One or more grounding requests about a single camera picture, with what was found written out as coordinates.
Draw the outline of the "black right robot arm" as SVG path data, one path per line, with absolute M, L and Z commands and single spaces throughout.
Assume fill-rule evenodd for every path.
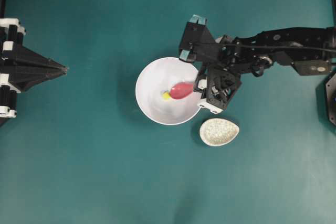
M 300 76 L 325 75 L 335 64 L 335 28 L 294 27 L 263 31 L 249 38 L 214 39 L 206 26 L 185 30 L 180 49 L 187 63 L 201 63 L 193 90 L 200 107 L 217 114 L 227 109 L 241 86 L 241 76 L 261 77 L 275 63 Z

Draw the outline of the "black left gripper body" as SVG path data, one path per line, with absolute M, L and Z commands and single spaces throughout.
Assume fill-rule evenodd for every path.
M 15 62 L 5 54 L 13 51 L 16 42 L 21 45 L 25 35 L 26 29 L 17 18 L 1 18 L 1 118 L 17 116 L 17 95 L 21 90 L 10 80 L 14 76 L 10 68 Z

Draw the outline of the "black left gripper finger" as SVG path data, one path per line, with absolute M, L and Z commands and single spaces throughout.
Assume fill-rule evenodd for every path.
M 67 68 L 9 67 L 9 83 L 25 92 L 35 85 L 67 74 Z
M 50 58 L 45 58 L 40 54 L 16 43 L 13 43 L 12 49 L 10 50 L 10 59 L 14 60 L 17 63 L 28 66 L 38 66 L 63 70 L 67 69 L 66 66 L 59 64 L 58 62 Z

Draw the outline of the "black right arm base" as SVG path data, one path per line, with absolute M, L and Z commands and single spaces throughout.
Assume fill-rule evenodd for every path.
M 335 69 L 316 87 L 316 102 L 320 123 L 335 132 Z

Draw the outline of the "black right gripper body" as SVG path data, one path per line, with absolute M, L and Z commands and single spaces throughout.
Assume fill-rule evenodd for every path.
M 219 114 L 227 109 L 240 86 L 240 75 L 226 68 L 202 65 L 194 82 L 194 92 L 201 94 L 197 106 Z

